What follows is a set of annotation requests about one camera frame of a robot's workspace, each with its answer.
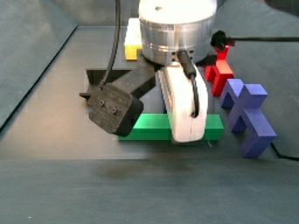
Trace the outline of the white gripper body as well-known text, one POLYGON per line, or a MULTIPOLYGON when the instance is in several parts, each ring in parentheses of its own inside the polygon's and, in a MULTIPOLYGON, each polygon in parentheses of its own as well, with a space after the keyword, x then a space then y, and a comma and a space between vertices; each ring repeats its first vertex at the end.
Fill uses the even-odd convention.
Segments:
POLYGON ((192 117, 193 91, 192 81, 185 77, 180 64, 165 66, 157 72, 165 96, 167 115, 171 124, 172 139, 177 143, 197 141, 203 138, 208 112, 208 90, 199 70, 196 86, 199 93, 199 115, 192 117))

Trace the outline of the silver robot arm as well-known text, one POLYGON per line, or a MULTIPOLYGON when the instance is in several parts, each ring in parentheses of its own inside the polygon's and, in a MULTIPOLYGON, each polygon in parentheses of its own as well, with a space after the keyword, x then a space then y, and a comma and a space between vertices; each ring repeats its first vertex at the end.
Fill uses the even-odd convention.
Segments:
POLYGON ((159 64, 157 77, 172 140, 204 136, 208 90, 196 64, 209 56, 217 0, 140 0, 144 57, 159 64))

